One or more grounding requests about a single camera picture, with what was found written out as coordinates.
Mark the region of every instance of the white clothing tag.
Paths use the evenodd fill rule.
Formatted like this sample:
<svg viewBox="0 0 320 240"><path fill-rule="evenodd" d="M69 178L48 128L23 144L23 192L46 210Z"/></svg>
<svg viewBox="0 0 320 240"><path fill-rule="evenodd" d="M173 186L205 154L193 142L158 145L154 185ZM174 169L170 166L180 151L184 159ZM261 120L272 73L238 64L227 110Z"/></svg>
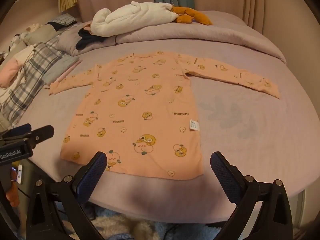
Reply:
<svg viewBox="0 0 320 240"><path fill-rule="evenodd" d="M193 120L190 120L189 128L190 128L191 130L200 131L200 125L199 125L199 123L196 122L196 121L193 121Z"/></svg>

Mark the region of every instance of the gray folded cloth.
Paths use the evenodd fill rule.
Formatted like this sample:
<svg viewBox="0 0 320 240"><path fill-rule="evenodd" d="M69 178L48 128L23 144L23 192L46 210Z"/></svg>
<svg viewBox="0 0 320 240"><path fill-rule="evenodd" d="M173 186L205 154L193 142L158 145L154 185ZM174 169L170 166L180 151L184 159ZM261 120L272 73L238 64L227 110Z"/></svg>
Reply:
<svg viewBox="0 0 320 240"><path fill-rule="evenodd" d="M67 71L75 62L79 60L79 57L73 57L65 55L62 59L59 59L48 71L43 75L43 81L48 86L55 82L59 76Z"/></svg>

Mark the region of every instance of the pink folded cloth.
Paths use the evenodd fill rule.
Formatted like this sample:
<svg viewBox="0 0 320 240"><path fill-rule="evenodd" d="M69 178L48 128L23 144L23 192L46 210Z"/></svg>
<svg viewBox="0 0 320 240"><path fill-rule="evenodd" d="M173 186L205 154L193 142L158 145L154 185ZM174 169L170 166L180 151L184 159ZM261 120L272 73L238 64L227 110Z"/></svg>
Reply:
<svg viewBox="0 0 320 240"><path fill-rule="evenodd" d="M68 76L70 74L70 72L73 71L74 68L76 66L78 66L81 62L82 62L81 59L78 60L77 62L75 62L70 68L68 68L68 70L66 70L64 73L62 73L62 75L59 76L54 83L58 83L58 82L61 82L62 80L64 80L66 78L66 76Z"/></svg>
<svg viewBox="0 0 320 240"><path fill-rule="evenodd" d="M11 80L16 76L21 67L22 64L12 57L0 72L0 87L9 87Z"/></svg>

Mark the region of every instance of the peach plush toy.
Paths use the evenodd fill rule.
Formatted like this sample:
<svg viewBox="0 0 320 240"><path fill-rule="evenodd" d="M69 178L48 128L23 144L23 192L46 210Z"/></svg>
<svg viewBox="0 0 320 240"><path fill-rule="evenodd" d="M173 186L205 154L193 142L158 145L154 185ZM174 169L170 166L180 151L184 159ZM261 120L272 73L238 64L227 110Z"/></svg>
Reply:
<svg viewBox="0 0 320 240"><path fill-rule="evenodd" d="M172 12L179 14L178 18L174 20L177 23L191 23L195 19L198 23L204 25L212 25L210 19L201 12L188 7L172 6Z"/></svg>

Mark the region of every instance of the black cloth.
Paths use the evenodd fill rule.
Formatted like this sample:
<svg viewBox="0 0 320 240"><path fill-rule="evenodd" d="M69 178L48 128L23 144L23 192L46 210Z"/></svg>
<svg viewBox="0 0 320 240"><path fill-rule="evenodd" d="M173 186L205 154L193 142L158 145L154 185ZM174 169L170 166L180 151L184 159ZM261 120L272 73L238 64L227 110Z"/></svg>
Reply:
<svg viewBox="0 0 320 240"><path fill-rule="evenodd" d="M52 27L55 29L55 31L57 32L58 30L64 28L64 27L69 27L73 24L75 24L77 21L73 21L72 23L70 23L69 25L65 26L63 24L60 23L56 23L56 22L48 22L48 24L52 25Z"/></svg>
<svg viewBox="0 0 320 240"><path fill-rule="evenodd" d="M104 42L106 39L105 37L92 35L89 33L89 31L86 31L83 28L79 30L78 34L82 39L76 44L77 50L84 49L86 46L96 41Z"/></svg>

